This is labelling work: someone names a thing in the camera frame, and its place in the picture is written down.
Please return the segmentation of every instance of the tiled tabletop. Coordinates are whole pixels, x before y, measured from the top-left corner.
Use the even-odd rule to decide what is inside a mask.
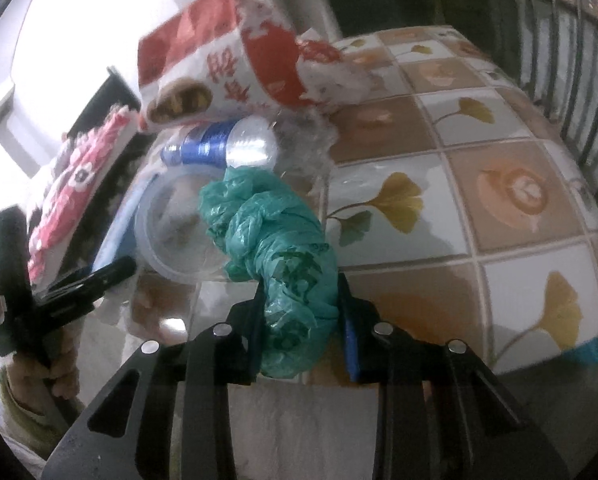
[[[331,117],[319,209],[352,292],[416,338],[466,340],[496,373],[597,336],[598,210],[558,129],[451,28],[337,46],[374,79]],[[203,283],[201,298],[252,285]],[[338,345],[301,381],[344,382]]]

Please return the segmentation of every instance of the food wrapper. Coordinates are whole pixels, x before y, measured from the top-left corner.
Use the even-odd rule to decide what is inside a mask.
[[[197,0],[139,43],[141,129],[270,114],[332,111],[369,94],[363,69],[316,32],[300,37],[256,0]]]

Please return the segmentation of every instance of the clear plastic container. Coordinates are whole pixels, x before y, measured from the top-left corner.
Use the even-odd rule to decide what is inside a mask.
[[[223,173],[201,164],[170,168],[141,198],[134,218],[137,248],[164,278],[192,285],[217,275],[227,262],[197,211],[199,190]]]

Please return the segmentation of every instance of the green plastic bag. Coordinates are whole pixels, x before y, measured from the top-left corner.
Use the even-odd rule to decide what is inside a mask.
[[[314,213],[269,171],[228,168],[200,193],[208,234],[229,257],[234,282],[263,278],[268,338],[261,371],[291,378],[309,370],[336,327],[337,269]]]

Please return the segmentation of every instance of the ginkgo leaf pattern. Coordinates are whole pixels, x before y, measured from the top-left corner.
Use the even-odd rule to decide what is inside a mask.
[[[370,230],[372,213],[368,210],[356,213],[349,218],[336,216],[346,209],[360,206],[371,206],[378,209],[388,219],[392,227],[403,234],[408,234],[414,228],[424,207],[424,202],[421,198],[421,188],[405,173],[391,174],[373,199],[343,206],[328,215],[328,218],[338,221],[341,225],[339,238],[341,247],[361,241]]]
[[[350,48],[361,48],[362,46],[364,46],[366,43],[365,40],[362,40],[361,38],[359,38],[358,40],[354,40],[351,43],[347,44],[346,46],[342,47],[340,50],[341,52],[345,52],[346,50],[349,50]]]
[[[459,99],[459,110],[439,117],[434,121],[434,124],[440,123],[441,121],[456,115],[471,117],[486,124],[495,123],[495,117],[492,110],[485,104],[471,97],[461,97]]]
[[[351,217],[339,218],[338,220],[341,224],[339,245],[345,247],[364,239],[365,234],[370,230],[372,213],[370,211],[361,211]]]
[[[426,56],[430,56],[432,54],[432,49],[425,45],[415,45],[412,47],[410,52],[416,52],[417,54],[426,54]]]
[[[421,188],[405,173],[393,173],[381,186],[379,194],[366,202],[377,208],[392,227],[404,234],[409,233],[423,209]]]
[[[491,366],[494,367],[512,346],[534,330],[547,332],[561,351],[574,348],[582,319],[583,315],[578,304],[576,290],[563,277],[563,274],[553,270],[545,284],[541,319],[506,343],[494,357]]]

